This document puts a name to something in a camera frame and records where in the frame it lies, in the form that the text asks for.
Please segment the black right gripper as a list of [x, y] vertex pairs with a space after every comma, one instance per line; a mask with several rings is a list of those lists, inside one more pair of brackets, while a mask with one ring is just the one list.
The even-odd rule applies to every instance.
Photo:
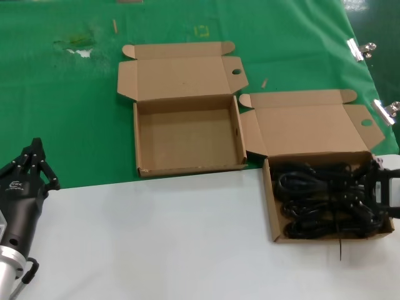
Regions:
[[371, 159], [371, 171], [377, 171], [374, 195], [376, 203], [364, 202], [366, 221], [383, 221], [399, 217], [399, 170], [389, 170], [379, 157]]

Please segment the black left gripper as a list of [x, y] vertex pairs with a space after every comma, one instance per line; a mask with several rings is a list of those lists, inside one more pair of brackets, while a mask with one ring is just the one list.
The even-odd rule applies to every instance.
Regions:
[[[1, 168], [1, 212], [7, 222], [1, 245], [22, 255], [31, 250], [47, 191], [60, 190], [58, 177], [43, 159], [43, 143], [35, 137], [17, 158]], [[41, 171], [47, 184], [37, 177]]]

